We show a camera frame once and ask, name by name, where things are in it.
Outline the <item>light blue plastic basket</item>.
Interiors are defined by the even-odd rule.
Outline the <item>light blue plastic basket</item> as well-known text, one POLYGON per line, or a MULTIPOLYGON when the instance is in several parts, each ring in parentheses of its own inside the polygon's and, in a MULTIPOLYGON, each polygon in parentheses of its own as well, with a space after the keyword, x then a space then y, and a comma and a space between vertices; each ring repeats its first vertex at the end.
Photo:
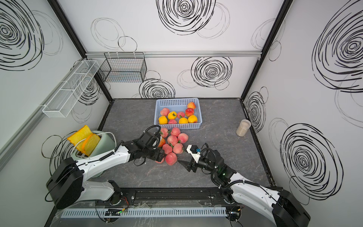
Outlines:
POLYGON ((173 127, 177 127, 183 130, 191 130, 191 129, 199 129, 202 124, 202 115, 198 98, 174 98, 174 99, 158 99, 155 105, 155 116, 154 116, 154 124, 160 125, 162 127, 166 127, 168 129, 172 129, 173 127), (168 108, 170 111, 175 111, 176 113, 185 111, 187 109, 187 105, 193 102, 196 105, 194 110, 194 115, 197 117, 196 123, 187 123, 187 124, 159 124, 159 117, 161 117, 161 111, 163 108, 168 108))

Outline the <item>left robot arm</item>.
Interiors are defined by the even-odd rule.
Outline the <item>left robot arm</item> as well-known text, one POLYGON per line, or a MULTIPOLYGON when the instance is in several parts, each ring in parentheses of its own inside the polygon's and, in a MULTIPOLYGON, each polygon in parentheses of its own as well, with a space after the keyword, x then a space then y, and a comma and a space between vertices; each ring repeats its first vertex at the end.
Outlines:
POLYGON ((91 182, 90 179, 114 166, 136 159, 162 161, 164 153, 159 148, 161 138, 158 131, 144 131, 139 138, 122 141, 105 154, 81 160, 63 160, 46 184, 50 201, 59 210, 79 201, 104 201, 111 206, 120 204, 124 195, 115 181, 91 182))

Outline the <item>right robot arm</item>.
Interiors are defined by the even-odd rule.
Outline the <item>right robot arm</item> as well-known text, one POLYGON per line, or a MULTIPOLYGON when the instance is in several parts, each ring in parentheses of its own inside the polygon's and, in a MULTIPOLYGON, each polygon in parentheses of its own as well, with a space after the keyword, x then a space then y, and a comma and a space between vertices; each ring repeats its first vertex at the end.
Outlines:
POLYGON ((245 205, 277 227, 309 225, 311 216, 289 191, 271 189, 250 181, 225 164, 217 150, 190 145, 187 151, 191 160, 180 160, 179 163, 189 172, 196 172, 199 168, 208 171, 226 203, 245 205))

